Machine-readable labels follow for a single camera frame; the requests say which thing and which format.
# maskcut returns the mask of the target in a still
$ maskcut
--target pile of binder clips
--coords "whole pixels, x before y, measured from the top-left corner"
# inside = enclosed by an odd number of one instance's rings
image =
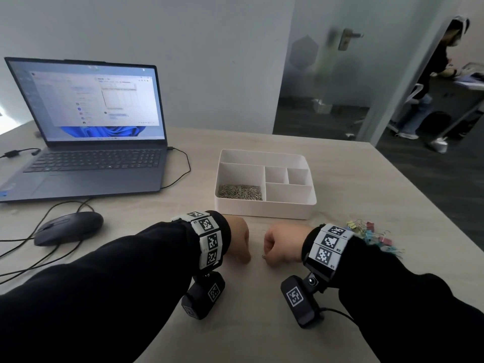
[[[389,252],[402,258],[401,254],[405,251],[394,246],[393,241],[387,237],[390,231],[385,230],[383,233],[375,232],[375,223],[364,222],[361,219],[349,221],[346,223],[346,229],[351,230],[356,236],[365,240],[366,244],[376,244],[384,252]]]

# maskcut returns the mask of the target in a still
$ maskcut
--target computer mouse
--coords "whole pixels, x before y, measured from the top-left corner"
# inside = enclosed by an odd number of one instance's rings
[[[42,224],[34,235],[36,246],[56,246],[91,238],[103,226],[104,218],[93,211],[68,214]]]

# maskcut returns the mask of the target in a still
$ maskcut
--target compartment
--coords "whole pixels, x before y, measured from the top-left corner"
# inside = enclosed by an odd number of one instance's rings
[[[311,183],[311,176],[309,176],[309,169],[296,169],[296,168],[288,168],[287,169],[287,176],[289,179],[289,183],[293,185],[306,185],[312,186]]]
[[[287,168],[266,166],[265,169],[266,182],[289,183],[289,178],[287,177]]]
[[[316,194],[312,186],[266,183],[266,197],[267,201],[273,202],[316,204]]]
[[[306,159],[302,155],[250,152],[247,150],[223,149],[220,153],[221,163],[267,165],[271,167],[291,167],[308,169]]]
[[[259,186],[262,201],[266,201],[266,181],[264,167],[260,165],[219,163],[215,195],[218,197],[220,185],[249,185]],[[241,199],[227,199],[230,201],[251,201]]]

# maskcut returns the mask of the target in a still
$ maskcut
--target laptop bezel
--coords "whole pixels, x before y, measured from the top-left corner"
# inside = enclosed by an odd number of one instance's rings
[[[56,148],[56,147],[65,147],[65,146],[77,146],[77,147],[82,147],[82,146],[113,146],[113,144],[116,145],[122,145],[122,146],[139,146],[141,145],[161,145],[161,146],[167,146],[167,138],[166,138],[166,128],[165,128],[165,115],[163,114],[163,105],[161,101],[161,94],[160,94],[160,83],[158,80],[158,70],[156,66],[154,65],[139,65],[139,64],[123,64],[123,63],[111,63],[111,62],[104,62],[104,61],[84,61],[84,60],[54,60],[54,59],[44,59],[44,58],[25,58],[25,57],[5,57],[5,62],[7,63],[7,66],[10,70],[10,73],[12,74],[15,83],[17,84],[18,89],[20,90],[20,93],[22,94],[22,97],[25,100],[25,103],[27,103],[27,107],[30,110],[30,113],[32,114],[32,117],[39,128],[39,131],[42,135],[42,138],[45,141],[45,144],[49,148]],[[156,88],[158,90],[158,99],[160,101],[160,111],[161,111],[161,122],[163,125],[163,132],[165,135],[164,139],[154,139],[154,140],[86,140],[86,141],[49,141],[44,134],[44,130],[42,130],[42,126],[39,123],[37,117],[35,116],[35,113],[28,102],[27,96],[25,95],[21,85],[19,84],[19,81],[14,73],[14,70],[10,64],[10,61],[16,61],[16,62],[40,62],[40,63],[58,63],[58,64],[69,64],[69,65],[93,65],[93,66],[113,66],[113,67],[136,67],[136,68],[142,68],[142,69],[154,69],[155,73],[155,78],[156,78]]]

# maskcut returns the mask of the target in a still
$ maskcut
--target jeans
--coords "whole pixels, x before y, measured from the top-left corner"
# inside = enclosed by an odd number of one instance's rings
[[[426,94],[420,99],[418,104],[414,104],[412,109],[402,118],[401,129],[399,132],[405,134],[415,134],[424,119],[432,113],[432,97]]]

